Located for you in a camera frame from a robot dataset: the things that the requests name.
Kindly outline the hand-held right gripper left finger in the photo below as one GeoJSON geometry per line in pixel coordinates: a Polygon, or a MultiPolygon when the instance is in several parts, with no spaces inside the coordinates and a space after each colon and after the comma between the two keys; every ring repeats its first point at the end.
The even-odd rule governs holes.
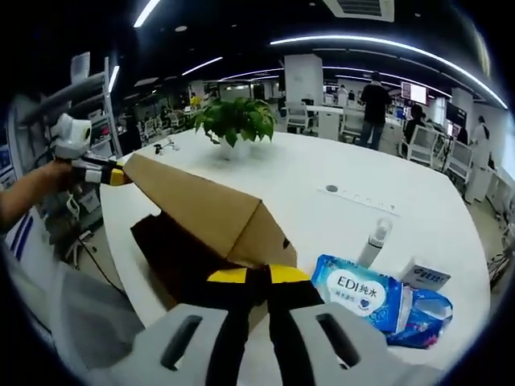
{"type": "Polygon", "coordinates": [[[166,385],[235,385],[249,337],[249,316],[264,302],[263,269],[222,269],[186,282],[176,328],[159,350],[166,385]]]}

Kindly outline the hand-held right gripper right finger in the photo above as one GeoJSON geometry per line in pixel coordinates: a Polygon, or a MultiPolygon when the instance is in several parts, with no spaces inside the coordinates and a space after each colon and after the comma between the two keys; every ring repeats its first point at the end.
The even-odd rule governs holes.
{"type": "Polygon", "coordinates": [[[285,385],[399,385],[402,361],[363,318],[322,300],[309,277],[268,265],[270,339],[285,385]]]}

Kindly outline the person's left hand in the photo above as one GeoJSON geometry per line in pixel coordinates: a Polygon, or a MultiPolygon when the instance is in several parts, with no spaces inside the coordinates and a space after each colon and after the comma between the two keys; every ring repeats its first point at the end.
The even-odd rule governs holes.
{"type": "Polygon", "coordinates": [[[66,191],[80,183],[84,177],[80,168],[74,167],[70,162],[58,159],[45,165],[43,172],[52,191],[66,191]]]}

